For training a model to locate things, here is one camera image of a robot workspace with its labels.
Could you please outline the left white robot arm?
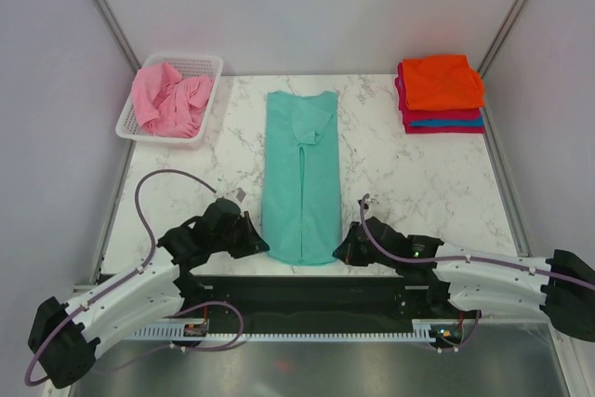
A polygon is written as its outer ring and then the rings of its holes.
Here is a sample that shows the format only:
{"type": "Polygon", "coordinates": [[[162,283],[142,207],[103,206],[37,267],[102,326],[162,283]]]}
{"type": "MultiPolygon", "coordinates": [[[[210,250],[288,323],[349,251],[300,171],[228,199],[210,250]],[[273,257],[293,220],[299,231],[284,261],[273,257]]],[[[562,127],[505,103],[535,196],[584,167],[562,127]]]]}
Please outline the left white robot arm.
{"type": "Polygon", "coordinates": [[[178,312],[200,312],[204,289],[192,270],[212,255],[226,252],[238,259],[268,249],[248,212],[218,198],[203,215],[156,240],[139,265],[66,302],[49,298],[40,304],[28,339],[33,363],[43,368],[55,388],[67,388],[141,327],[178,312]]]}

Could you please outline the white plastic basket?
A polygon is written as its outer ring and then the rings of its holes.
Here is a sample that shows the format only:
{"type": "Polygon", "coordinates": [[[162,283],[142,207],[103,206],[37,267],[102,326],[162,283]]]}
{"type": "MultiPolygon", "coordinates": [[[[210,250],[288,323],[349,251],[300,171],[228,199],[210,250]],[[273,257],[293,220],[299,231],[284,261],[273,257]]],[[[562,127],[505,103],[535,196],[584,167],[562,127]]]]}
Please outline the white plastic basket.
{"type": "Polygon", "coordinates": [[[197,148],[216,102],[222,68],[217,56],[149,56],[134,77],[116,135],[138,143],[197,148]]]}

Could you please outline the teal t shirt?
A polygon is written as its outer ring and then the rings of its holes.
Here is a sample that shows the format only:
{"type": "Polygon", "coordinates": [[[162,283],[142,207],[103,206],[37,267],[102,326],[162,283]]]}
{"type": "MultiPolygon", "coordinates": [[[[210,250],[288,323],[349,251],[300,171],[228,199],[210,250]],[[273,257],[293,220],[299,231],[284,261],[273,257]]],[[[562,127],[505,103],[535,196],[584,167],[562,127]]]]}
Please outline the teal t shirt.
{"type": "Polygon", "coordinates": [[[334,260],[341,242],[337,93],[267,97],[263,238],[284,263],[317,266],[334,260]]]}

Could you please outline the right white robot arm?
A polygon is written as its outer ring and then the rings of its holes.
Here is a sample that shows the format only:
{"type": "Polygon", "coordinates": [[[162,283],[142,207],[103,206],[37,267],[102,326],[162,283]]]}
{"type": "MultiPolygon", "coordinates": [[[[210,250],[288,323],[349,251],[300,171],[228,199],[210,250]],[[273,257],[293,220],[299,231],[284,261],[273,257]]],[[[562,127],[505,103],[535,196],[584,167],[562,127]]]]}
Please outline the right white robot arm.
{"type": "Polygon", "coordinates": [[[549,258],[490,255],[427,235],[404,235],[377,218],[352,222],[334,258],[357,267],[378,263],[424,283],[428,310],[497,316],[544,314],[565,335],[594,339],[594,270],[576,254],[549,258]]]}

